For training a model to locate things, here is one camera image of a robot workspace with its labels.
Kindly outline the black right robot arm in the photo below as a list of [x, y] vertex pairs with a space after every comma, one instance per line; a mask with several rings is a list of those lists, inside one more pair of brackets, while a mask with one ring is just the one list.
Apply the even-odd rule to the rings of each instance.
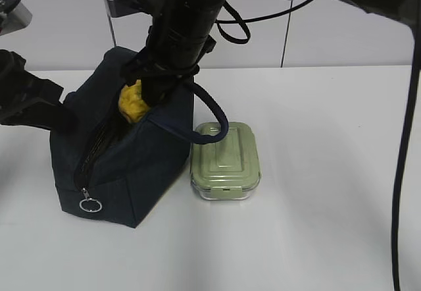
[[[246, 26], [227, 0], [113, 0], [113, 16], [149, 14], [153, 23], [145, 47], [122, 69], [128, 85], [144, 79], [144, 100], [155, 105], [176, 79], [193, 74], [204, 54], [212, 51], [210, 37], [221, 9], [232, 13], [233, 22]], [[420, 0], [339, 0], [367, 13], [408, 26], [415, 44], [420, 43]]]

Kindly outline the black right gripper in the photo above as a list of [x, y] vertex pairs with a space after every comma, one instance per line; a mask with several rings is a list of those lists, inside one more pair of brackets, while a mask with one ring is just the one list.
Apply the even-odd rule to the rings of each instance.
[[149, 106], [161, 103], [195, 68], [225, 0], [166, 0], [154, 19], [147, 45], [122, 65], [127, 86], [141, 80], [141, 98]]

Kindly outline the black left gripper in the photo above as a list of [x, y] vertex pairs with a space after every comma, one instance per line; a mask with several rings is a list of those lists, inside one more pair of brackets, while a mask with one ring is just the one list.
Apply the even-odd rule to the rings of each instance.
[[71, 132], [77, 116], [59, 99], [60, 85], [25, 70], [26, 60], [1, 50], [1, 124]]

